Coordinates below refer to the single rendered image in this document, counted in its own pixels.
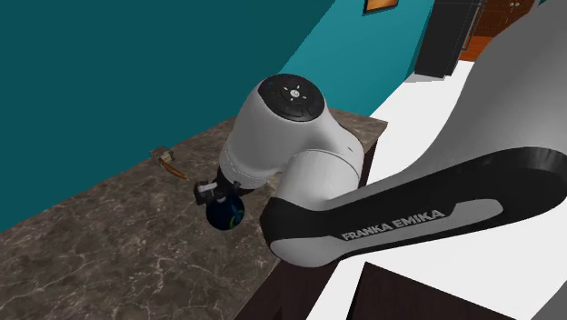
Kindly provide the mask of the tall black cabinet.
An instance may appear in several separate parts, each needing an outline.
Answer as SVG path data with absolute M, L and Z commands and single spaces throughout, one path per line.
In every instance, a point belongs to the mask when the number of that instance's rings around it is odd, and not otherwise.
M 435 0 L 413 72 L 435 78 L 452 75 L 482 0 Z

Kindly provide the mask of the brown wooden door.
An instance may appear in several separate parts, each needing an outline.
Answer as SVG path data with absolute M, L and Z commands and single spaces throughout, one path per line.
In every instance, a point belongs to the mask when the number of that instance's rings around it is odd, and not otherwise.
M 482 12 L 474 18 L 459 59 L 474 62 L 503 30 L 527 15 L 540 0 L 482 0 Z

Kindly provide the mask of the orange wall picture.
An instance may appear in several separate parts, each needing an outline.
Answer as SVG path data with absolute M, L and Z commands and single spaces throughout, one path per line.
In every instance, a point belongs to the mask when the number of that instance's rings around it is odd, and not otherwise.
M 399 0 L 364 0 L 363 12 L 375 13 L 384 9 L 396 7 Z

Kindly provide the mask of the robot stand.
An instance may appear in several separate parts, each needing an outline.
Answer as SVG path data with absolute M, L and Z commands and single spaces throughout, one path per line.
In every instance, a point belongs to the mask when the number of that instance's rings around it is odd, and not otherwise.
M 366 263 L 345 320 L 515 319 Z

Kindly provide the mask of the dark blue round bowl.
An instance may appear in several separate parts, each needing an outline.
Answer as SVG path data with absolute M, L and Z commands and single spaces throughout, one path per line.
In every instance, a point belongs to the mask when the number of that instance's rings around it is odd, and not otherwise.
M 219 230 L 230 230 L 244 218 L 244 203 L 238 195 L 228 195 L 206 205 L 205 215 L 211 226 Z

